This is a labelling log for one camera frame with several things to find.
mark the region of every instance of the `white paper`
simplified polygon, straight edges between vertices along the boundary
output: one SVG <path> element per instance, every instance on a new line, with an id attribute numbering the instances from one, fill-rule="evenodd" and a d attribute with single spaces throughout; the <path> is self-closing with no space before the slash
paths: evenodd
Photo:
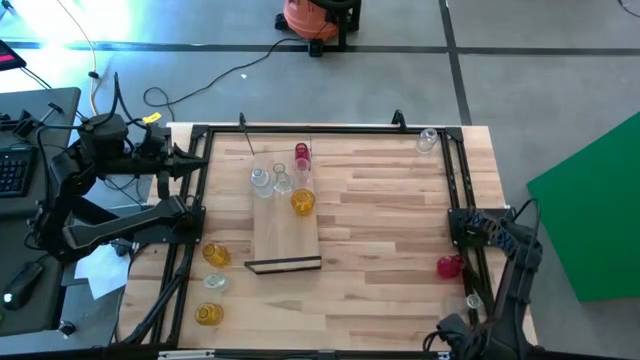
<path id="1" fill-rule="evenodd" d="M 127 284 L 130 262 L 129 254 L 120 257 L 111 245 L 101 245 L 78 261 L 75 278 L 89 280 L 91 295 L 96 300 Z"/>

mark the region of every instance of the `wooden board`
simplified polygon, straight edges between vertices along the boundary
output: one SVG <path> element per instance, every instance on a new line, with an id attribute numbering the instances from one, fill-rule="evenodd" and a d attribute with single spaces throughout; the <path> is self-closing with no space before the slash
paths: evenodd
<path id="1" fill-rule="evenodd" d="M 171 125 L 173 140 L 186 149 L 191 125 Z M 488 128 L 463 130 L 477 205 L 504 206 Z M 251 138 L 257 152 L 286 150 L 293 140 L 292 135 Z M 243 267 L 253 258 L 253 199 L 247 181 L 253 157 L 243 136 L 216 135 L 204 198 L 203 241 L 230 249 L 232 266 L 224 273 L 232 283 L 222 297 L 202 285 L 214 269 L 202 258 L 199 246 L 179 346 L 420 350 L 422 339 L 438 320 L 460 310 L 464 292 L 460 278 L 442 280 L 435 272 L 440 256 L 455 253 L 447 226 L 450 204 L 442 149 L 437 145 L 430 156 L 418 157 L 414 145 L 415 136 L 314 135 L 322 270 L 256 276 Z M 452 154 L 460 184 L 454 148 Z M 172 193 L 179 187 L 179 181 L 172 183 Z M 459 197 L 464 204 L 462 187 Z M 166 249 L 151 245 L 133 263 L 121 308 L 120 337 L 135 328 L 156 299 Z M 498 249 L 487 249 L 487 260 L 496 291 L 505 257 Z M 195 322 L 195 309 L 207 301 L 224 307 L 225 320 L 218 327 Z M 168 310 L 165 328 L 171 314 Z M 535 344 L 530 315 L 525 318 L 525 333 Z M 434 348 L 447 346 L 436 342 Z"/>
<path id="2" fill-rule="evenodd" d="M 272 169 L 277 163 L 286 167 L 292 181 L 296 181 L 294 170 L 295 144 L 289 151 L 256 153 L 254 168 L 268 171 L 274 177 Z M 307 181 L 306 188 L 313 192 L 313 178 Z M 253 196 L 253 242 L 254 260 L 279 260 L 320 256 L 318 243 L 318 221 L 315 207 L 308 216 L 298 216 L 291 207 L 291 192 L 280 194 L 277 191 L 267 199 Z M 318 260 L 289 260 L 271 264 L 251 264 L 256 272 L 291 271 L 295 269 L 318 268 Z"/>

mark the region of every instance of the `computer mouse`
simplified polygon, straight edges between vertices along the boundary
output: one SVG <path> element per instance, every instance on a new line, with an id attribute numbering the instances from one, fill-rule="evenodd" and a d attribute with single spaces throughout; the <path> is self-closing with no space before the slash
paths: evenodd
<path id="1" fill-rule="evenodd" d="M 4 287 L 2 305 L 5 309 L 18 310 L 29 302 L 33 288 L 38 283 L 43 269 L 42 265 L 35 261 L 22 264 L 11 281 Z"/>

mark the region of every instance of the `desk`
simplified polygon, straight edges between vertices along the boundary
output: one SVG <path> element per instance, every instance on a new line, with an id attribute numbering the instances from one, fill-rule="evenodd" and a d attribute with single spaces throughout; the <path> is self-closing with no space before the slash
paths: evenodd
<path id="1" fill-rule="evenodd" d="M 64 114 L 53 114 L 48 124 L 72 125 L 75 117 L 80 90 L 65 88 L 53 90 L 36 90 L 17 93 L 0 94 L 0 112 L 17 118 L 25 109 L 35 118 L 42 117 L 49 109 L 47 104 L 54 102 L 60 106 Z M 43 143 L 66 147 L 70 131 L 55 130 L 44 133 Z M 30 140 L 35 143 L 35 132 Z M 7 147 L 18 140 L 9 132 L 0 132 L 0 147 Z M 61 150 L 46 147 L 49 158 Z M 34 169 L 34 178 L 29 193 L 24 198 L 0 199 L 0 229 L 2 248 L 0 249 L 0 286 L 4 288 L 20 265 L 36 260 L 43 252 L 25 248 L 22 240 L 27 233 L 26 220 L 36 210 L 35 201 L 44 198 L 44 169 L 38 154 Z M 44 272 L 36 285 L 29 302 L 20 310 L 9 311 L 0 307 L 4 320 L 0 323 L 0 336 L 36 332 L 57 328 L 59 311 L 62 310 L 64 288 L 60 287 L 62 266 L 52 258 L 44 260 Z"/>
<path id="2" fill-rule="evenodd" d="M 192 125 L 170 125 L 173 141 L 186 149 Z M 463 133 L 478 206 L 503 207 L 488 128 L 464 127 Z M 291 143 L 309 136 L 250 135 L 256 152 L 292 150 Z M 464 292 L 460 278 L 442 280 L 435 272 L 440 256 L 456 253 L 448 234 L 442 147 L 417 156 L 415 140 L 415 135 L 311 135 L 322 270 L 257 276 L 243 267 L 252 259 L 253 156 L 244 135 L 216 134 L 202 240 L 231 251 L 233 264 L 222 271 L 231 286 L 222 296 L 203 286 L 214 269 L 197 247 L 179 347 L 419 351 L 439 319 L 461 310 L 456 304 Z M 179 186 L 173 183 L 171 192 Z M 166 246 L 149 246 L 133 264 L 120 310 L 121 336 L 155 301 L 166 251 Z M 495 291 L 505 257 L 487 249 L 487 261 Z M 202 302 L 224 307 L 218 327 L 196 323 Z M 530 316 L 525 333 L 535 344 Z"/>

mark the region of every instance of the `yellow tag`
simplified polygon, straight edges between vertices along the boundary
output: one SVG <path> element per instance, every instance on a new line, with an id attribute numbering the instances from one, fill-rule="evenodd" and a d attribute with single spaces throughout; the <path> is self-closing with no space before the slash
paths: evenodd
<path id="1" fill-rule="evenodd" d="M 162 115 L 160 115 L 160 113 L 155 113 L 153 115 L 149 115 L 147 117 L 142 118 L 142 121 L 144 121 L 145 124 L 151 124 L 152 122 L 157 121 L 161 117 Z"/>

